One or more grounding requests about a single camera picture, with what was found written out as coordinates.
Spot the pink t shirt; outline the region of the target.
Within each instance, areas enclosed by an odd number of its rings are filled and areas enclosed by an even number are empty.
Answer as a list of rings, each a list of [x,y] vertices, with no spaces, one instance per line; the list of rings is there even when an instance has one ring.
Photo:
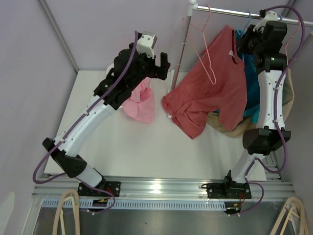
[[[151,79],[146,77],[142,80],[122,107],[127,116],[136,121],[151,124],[155,118],[155,99]]]

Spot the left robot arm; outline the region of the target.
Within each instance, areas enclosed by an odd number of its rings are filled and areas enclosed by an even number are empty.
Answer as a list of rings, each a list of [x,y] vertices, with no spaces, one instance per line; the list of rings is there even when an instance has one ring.
[[[168,55],[160,54],[160,65],[156,57],[149,55],[139,44],[131,43],[129,48],[119,52],[113,66],[93,91],[93,96],[76,121],[59,136],[43,141],[48,156],[70,178],[76,178],[88,185],[94,196],[105,192],[105,178],[79,155],[88,137],[128,98],[145,78],[165,80],[170,67]]]

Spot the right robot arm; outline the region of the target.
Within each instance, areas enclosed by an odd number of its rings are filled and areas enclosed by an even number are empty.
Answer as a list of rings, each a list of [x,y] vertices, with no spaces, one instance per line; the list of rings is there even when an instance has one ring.
[[[254,55],[260,88],[260,111],[256,128],[243,134],[242,156],[224,178],[222,189],[227,198],[234,198],[240,193],[251,198],[247,182],[249,171],[272,151],[285,146],[291,138],[283,119],[287,57],[280,53],[280,49],[286,33],[285,23],[269,20],[250,25],[237,43],[238,51]]]

